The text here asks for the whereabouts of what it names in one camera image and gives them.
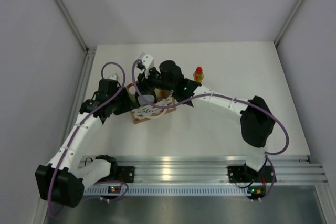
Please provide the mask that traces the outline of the burlap canvas bag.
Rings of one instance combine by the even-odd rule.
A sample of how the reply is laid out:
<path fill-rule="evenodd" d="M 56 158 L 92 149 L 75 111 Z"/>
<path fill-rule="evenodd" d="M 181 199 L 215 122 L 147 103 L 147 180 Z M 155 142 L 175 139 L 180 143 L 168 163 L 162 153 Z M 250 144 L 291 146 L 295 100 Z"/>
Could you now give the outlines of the burlap canvas bag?
<path fill-rule="evenodd" d="M 133 84 L 127 85 L 127 91 L 131 86 L 134 85 Z M 160 89 L 155 89 L 154 92 L 157 100 L 157 105 L 170 106 L 175 104 L 175 100 L 170 92 Z M 139 124 L 141 122 L 145 122 L 151 119 L 158 119 L 164 116 L 165 114 L 171 113 L 176 110 L 176 108 L 160 109 L 152 107 L 150 105 L 140 106 L 137 98 L 135 102 L 133 102 L 132 100 L 131 102 L 135 106 L 135 109 L 130 111 L 130 115 L 134 124 Z"/>

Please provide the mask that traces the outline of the yellow oil bottle red cap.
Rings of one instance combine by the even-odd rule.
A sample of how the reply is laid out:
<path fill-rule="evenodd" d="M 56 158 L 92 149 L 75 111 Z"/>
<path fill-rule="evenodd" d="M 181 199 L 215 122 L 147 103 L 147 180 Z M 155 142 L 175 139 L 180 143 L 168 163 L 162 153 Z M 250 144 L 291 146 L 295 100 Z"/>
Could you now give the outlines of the yellow oil bottle red cap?
<path fill-rule="evenodd" d="M 203 78 L 204 78 L 204 74 L 203 74 L 203 68 L 201 66 L 198 66 L 194 73 L 193 73 L 193 78 L 194 81 L 201 83 Z"/>

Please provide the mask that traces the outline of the cream pump lotion bottle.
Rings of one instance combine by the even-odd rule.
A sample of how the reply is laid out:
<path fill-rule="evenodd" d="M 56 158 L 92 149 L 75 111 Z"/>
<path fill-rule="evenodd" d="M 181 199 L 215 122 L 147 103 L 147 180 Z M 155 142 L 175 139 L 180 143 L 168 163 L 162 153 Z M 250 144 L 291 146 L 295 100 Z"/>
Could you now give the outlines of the cream pump lotion bottle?
<path fill-rule="evenodd" d="M 153 104 L 155 102 L 155 99 L 156 99 L 155 95 L 152 94 L 138 95 L 138 103 L 140 106 Z"/>

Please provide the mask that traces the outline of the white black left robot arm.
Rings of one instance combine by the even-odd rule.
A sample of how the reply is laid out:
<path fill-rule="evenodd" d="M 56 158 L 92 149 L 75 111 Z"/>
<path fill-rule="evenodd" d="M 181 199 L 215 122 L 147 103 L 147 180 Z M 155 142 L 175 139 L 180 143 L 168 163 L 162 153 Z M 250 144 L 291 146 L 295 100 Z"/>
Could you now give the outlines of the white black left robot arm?
<path fill-rule="evenodd" d="M 96 182 L 120 179 L 118 163 L 114 157 L 98 155 L 85 167 L 79 164 L 95 133 L 106 119 L 131 110 L 126 88 L 117 80 L 101 79 L 92 99 L 80 108 L 76 122 L 65 142 L 48 162 L 35 171 L 41 199 L 75 208 L 85 189 Z"/>

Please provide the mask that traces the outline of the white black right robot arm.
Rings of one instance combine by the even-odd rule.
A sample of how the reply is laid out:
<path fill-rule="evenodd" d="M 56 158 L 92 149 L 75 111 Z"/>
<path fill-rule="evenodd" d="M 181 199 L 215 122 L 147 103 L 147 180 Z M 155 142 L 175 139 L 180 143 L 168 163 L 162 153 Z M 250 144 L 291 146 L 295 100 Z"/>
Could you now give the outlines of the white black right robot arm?
<path fill-rule="evenodd" d="M 204 108 L 236 121 L 248 146 L 244 174 L 249 180 L 257 180 L 263 175 L 265 147 L 276 122 L 263 98 L 255 96 L 250 100 L 239 100 L 214 92 L 184 77 L 181 68 L 172 60 L 162 62 L 156 69 L 153 60 L 139 59 L 133 68 L 140 70 L 139 75 L 132 76 L 132 81 L 139 98 L 146 104 L 153 104 L 146 95 L 159 89 L 170 92 L 176 105 Z"/>

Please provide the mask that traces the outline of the white-capped pale green bottle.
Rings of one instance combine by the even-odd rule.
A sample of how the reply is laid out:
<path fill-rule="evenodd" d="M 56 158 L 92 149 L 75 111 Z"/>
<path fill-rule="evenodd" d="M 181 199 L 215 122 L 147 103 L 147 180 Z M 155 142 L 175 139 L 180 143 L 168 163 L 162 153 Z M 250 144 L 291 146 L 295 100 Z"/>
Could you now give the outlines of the white-capped pale green bottle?
<path fill-rule="evenodd" d="M 134 86 L 131 86 L 129 87 L 128 89 L 128 93 L 129 93 L 129 96 L 130 96 L 130 99 L 135 102 L 136 101 L 136 89 Z"/>

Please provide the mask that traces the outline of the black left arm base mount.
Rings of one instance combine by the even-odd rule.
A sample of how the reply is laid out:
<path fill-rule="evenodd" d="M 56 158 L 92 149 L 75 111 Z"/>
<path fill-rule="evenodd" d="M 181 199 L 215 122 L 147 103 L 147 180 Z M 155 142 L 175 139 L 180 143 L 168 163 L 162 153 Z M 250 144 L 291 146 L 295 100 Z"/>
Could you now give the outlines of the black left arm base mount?
<path fill-rule="evenodd" d="M 135 167 L 119 166 L 117 170 L 117 180 L 125 183 L 134 183 Z"/>

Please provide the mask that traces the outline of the aluminium frame rail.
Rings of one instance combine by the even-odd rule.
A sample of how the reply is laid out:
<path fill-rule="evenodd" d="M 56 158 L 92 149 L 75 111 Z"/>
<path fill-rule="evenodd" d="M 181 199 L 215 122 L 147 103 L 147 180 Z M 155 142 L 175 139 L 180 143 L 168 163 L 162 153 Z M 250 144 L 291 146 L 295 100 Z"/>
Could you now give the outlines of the aluminium frame rail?
<path fill-rule="evenodd" d="M 306 156 L 271 156 L 277 185 L 327 184 L 323 166 Z M 135 168 L 135 184 L 228 185 L 228 167 L 242 165 L 243 156 L 146 157 L 119 156 L 120 166 Z"/>

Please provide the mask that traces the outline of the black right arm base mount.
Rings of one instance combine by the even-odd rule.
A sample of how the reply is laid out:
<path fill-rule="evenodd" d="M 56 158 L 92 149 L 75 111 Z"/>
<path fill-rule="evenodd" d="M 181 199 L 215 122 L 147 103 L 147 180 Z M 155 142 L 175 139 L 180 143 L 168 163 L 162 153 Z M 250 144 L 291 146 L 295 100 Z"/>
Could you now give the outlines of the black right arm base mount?
<path fill-rule="evenodd" d="M 271 183 L 275 172 L 266 165 L 256 172 L 246 165 L 228 166 L 228 178 L 231 183 Z"/>

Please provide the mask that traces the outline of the left corner aluminium post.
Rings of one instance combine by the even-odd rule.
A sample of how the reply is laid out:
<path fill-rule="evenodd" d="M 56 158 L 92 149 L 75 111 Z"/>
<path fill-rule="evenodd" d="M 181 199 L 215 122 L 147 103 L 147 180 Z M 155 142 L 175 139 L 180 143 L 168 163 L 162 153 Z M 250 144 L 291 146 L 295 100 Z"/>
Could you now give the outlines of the left corner aluminium post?
<path fill-rule="evenodd" d="M 86 45 L 82 35 L 79 32 L 79 29 L 77 28 L 68 8 L 66 7 L 66 5 L 64 4 L 63 0 L 54 0 L 60 13 L 62 14 L 65 22 L 67 23 L 67 25 L 69 26 L 71 32 L 73 33 L 76 41 L 78 42 L 79 46 L 81 47 L 81 49 L 87 53 L 88 52 L 88 46 Z"/>

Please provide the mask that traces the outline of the corner aluminium post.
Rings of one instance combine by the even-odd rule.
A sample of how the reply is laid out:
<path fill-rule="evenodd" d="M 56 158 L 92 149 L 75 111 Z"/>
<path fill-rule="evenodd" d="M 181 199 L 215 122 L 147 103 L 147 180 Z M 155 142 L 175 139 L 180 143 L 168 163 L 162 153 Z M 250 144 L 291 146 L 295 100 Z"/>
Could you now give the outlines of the corner aluminium post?
<path fill-rule="evenodd" d="M 67 23 L 67 25 L 69 26 L 71 32 L 73 33 L 76 41 L 78 42 L 79 46 L 81 47 L 81 49 L 87 53 L 88 52 L 88 46 L 86 45 L 82 35 L 79 32 L 79 29 L 77 28 L 68 8 L 66 7 L 66 5 L 64 4 L 63 0 L 54 0 L 60 13 L 62 14 L 65 22 Z"/>
<path fill-rule="evenodd" d="M 302 9 L 303 5 L 305 4 L 306 0 L 295 0 L 294 4 L 292 5 L 290 12 L 286 16 L 285 21 L 282 23 L 277 36 L 274 39 L 274 45 L 277 48 L 286 35 L 287 31 L 291 27 L 291 24 L 299 14 L 300 10 Z"/>

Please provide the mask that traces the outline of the right corner aluminium post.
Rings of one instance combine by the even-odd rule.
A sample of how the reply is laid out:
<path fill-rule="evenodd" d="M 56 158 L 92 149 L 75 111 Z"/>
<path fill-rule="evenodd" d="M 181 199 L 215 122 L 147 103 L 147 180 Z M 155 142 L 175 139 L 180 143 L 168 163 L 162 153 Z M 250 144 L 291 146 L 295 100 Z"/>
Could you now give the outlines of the right corner aluminium post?
<path fill-rule="evenodd" d="M 287 31 L 291 27 L 291 24 L 299 14 L 300 10 L 302 9 L 303 5 L 305 4 L 306 0 L 295 0 L 294 4 L 292 5 L 290 12 L 286 16 L 285 21 L 282 23 L 277 36 L 274 39 L 274 45 L 277 48 L 286 35 Z"/>

